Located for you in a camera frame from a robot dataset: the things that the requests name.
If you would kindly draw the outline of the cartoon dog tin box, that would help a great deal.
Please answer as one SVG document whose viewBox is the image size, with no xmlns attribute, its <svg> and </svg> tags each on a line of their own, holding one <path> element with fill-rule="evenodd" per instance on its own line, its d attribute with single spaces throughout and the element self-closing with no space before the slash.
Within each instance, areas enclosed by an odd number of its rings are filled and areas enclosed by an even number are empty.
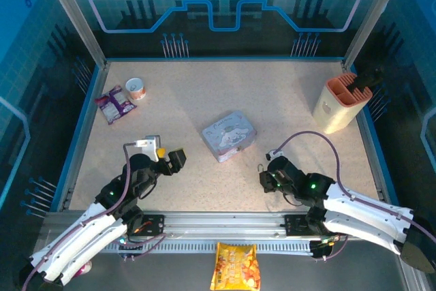
<svg viewBox="0 0 436 291">
<path fill-rule="evenodd" d="M 202 130 L 203 141 L 219 163 L 250 147 L 257 134 L 256 129 L 239 110 Z"/>
</svg>

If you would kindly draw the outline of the purple candy bag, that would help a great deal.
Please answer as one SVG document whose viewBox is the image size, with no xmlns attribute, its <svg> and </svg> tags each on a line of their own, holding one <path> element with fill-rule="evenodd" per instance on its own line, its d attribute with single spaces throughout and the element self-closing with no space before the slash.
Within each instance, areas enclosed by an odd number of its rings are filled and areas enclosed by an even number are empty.
<svg viewBox="0 0 436 291">
<path fill-rule="evenodd" d="M 109 125 L 136 109 L 126 96 L 123 88 L 116 85 L 108 92 L 94 99 Z"/>
</svg>

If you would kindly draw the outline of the orange print pull-tab can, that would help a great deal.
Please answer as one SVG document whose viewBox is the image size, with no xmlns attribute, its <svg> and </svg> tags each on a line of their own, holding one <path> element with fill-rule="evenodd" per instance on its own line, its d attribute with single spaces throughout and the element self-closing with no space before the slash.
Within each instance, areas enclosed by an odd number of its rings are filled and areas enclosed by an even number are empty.
<svg viewBox="0 0 436 291">
<path fill-rule="evenodd" d="M 144 83 L 140 78 L 130 78 L 125 83 L 125 88 L 128 91 L 130 98 L 133 100 L 143 99 L 146 95 Z"/>
</svg>

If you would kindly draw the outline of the blue table edge trim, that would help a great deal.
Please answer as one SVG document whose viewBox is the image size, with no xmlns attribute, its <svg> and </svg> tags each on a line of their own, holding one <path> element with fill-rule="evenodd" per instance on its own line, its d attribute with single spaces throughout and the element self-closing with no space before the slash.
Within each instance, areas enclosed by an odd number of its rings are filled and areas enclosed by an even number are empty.
<svg viewBox="0 0 436 291">
<path fill-rule="evenodd" d="M 313 107 L 324 83 L 342 71 L 340 59 L 111 59 L 93 74 L 53 209 L 86 209 L 121 172 L 123 145 L 155 134 L 167 150 L 183 148 L 187 162 L 140 202 L 148 211 L 289 211 L 292 206 L 264 193 L 258 179 L 258 164 L 278 147 L 305 172 L 341 177 L 357 192 L 397 203 L 367 111 L 327 139 L 319 136 Z M 142 79 L 143 99 L 130 98 L 130 78 Z M 94 99 L 116 85 L 136 109 L 109 125 Z M 249 148 L 219 163 L 202 130 L 235 110 L 258 134 Z"/>
</svg>

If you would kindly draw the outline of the beige knife block orange top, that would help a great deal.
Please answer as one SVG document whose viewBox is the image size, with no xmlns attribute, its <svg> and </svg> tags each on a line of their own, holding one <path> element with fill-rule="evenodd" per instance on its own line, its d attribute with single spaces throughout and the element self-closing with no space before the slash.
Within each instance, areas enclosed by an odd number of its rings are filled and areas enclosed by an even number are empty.
<svg viewBox="0 0 436 291">
<path fill-rule="evenodd" d="M 363 91 L 348 90 L 357 78 L 355 73 L 346 72 L 327 80 L 317 100 L 312 115 L 325 134 L 332 134 L 345 127 L 366 106 L 373 94 L 370 88 Z"/>
</svg>

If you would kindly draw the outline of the yellow chips bag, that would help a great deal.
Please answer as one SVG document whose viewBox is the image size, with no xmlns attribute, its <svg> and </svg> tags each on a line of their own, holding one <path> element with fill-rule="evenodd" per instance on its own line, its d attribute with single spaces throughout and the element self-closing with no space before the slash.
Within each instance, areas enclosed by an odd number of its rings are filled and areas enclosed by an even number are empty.
<svg viewBox="0 0 436 291">
<path fill-rule="evenodd" d="M 210 291 L 260 291 L 256 245 L 218 243 Z"/>
</svg>

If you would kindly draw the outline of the pink lidded cup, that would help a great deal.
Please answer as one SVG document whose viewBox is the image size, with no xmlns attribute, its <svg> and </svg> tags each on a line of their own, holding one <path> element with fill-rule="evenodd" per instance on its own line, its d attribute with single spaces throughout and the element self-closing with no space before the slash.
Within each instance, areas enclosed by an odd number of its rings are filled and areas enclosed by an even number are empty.
<svg viewBox="0 0 436 291">
<path fill-rule="evenodd" d="M 76 272 L 74 277 L 87 274 L 91 269 L 92 269 L 92 262 L 88 261 Z"/>
</svg>

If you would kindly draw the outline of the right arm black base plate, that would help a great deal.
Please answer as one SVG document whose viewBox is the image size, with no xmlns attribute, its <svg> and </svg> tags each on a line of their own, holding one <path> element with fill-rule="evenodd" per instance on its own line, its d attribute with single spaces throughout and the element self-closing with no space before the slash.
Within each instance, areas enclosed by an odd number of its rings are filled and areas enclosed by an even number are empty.
<svg viewBox="0 0 436 291">
<path fill-rule="evenodd" d="M 306 221 L 305 215 L 284 215 L 283 224 L 286 236 L 334 236 L 335 233 L 327 231 L 325 228 L 310 226 Z"/>
</svg>

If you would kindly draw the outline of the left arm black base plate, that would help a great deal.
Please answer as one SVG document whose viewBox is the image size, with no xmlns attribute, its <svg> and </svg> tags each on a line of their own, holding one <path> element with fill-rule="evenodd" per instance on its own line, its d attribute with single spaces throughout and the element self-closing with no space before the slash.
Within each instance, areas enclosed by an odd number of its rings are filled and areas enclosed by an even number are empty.
<svg viewBox="0 0 436 291">
<path fill-rule="evenodd" d="M 164 220 L 164 215 L 141 213 L 128 224 L 127 235 L 157 236 L 164 231 Z"/>
</svg>

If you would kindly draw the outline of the aluminium mounting rail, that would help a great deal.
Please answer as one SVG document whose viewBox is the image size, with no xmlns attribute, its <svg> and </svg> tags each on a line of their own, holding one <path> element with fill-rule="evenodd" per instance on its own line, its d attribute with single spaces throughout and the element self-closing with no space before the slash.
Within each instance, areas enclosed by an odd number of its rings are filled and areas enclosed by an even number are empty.
<svg viewBox="0 0 436 291">
<path fill-rule="evenodd" d="M 260 254 L 285 254 L 323 258 L 334 243 L 359 239 L 346 234 L 334 236 L 286 236 L 283 216 L 304 213 L 188 213 L 156 212 L 164 215 L 163 232 L 157 236 L 123 236 L 105 246 L 103 254 L 124 258 L 150 250 L 154 254 L 211 254 L 217 243 L 256 245 Z"/>
</svg>

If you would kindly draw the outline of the aluminium frame post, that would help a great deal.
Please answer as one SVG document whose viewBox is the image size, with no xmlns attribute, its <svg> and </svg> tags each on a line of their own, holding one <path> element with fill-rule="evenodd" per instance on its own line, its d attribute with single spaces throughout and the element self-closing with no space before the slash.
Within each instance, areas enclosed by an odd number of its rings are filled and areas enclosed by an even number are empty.
<svg viewBox="0 0 436 291">
<path fill-rule="evenodd" d="M 88 52 L 92 56 L 95 64 L 99 69 L 103 70 L 106 68 L 107 60 L 106 57 L 98 44 L 80 6 L 76 0 L 59 0 L 65 13 L 76 29 L 78 35 L 86 46 Z"/>
<path fill-rule="evenodd" d="M 343 71 L 350 71 L 357 56 L 368 40 L 380 16 L 384 13 L 390 0 L 373 0 L 369 7 L 362 24 L 357 30 L 351 44 L 349 45 L 343 60 Z"/>
</svg>

